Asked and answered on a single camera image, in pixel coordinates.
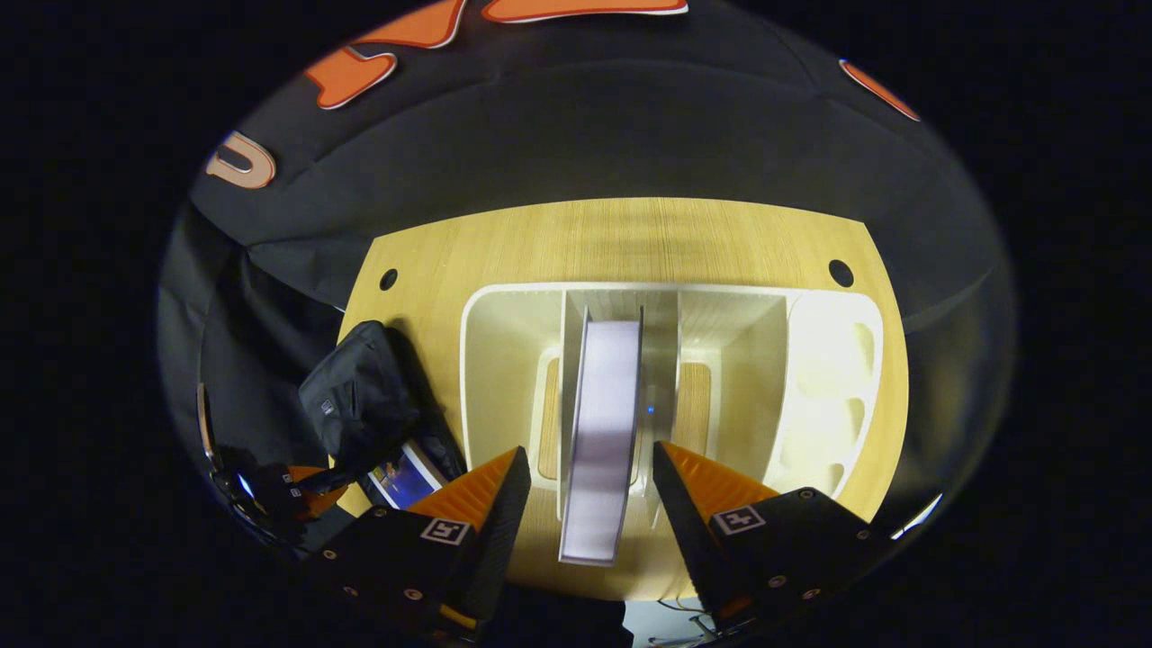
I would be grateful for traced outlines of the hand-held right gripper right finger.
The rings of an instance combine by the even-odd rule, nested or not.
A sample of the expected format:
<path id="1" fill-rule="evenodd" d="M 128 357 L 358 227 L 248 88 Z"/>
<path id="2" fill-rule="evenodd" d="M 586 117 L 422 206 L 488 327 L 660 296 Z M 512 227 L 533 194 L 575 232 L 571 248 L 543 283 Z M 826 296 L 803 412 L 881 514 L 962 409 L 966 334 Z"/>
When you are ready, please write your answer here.
<path id="1" fill-rule="evenodd" d="M 720 635 L 765 635 L 894 552 L 889 533 L 816 487 L 778 492 L 670 442 L 652 446 L 652 480 Z"/>

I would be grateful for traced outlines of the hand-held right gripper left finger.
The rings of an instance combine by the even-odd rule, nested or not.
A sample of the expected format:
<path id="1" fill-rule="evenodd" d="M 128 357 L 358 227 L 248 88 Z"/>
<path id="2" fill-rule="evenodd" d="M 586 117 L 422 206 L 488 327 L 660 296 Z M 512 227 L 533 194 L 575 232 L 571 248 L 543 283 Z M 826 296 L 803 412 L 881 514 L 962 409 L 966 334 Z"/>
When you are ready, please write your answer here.
<path id="1" fill-rule="evenodd" d="M 363 615 L 408 635 L 482 635 L 530 490 L 526 450 L 516 446 L 411 508 L 367 508 L 301 566 Z"/>

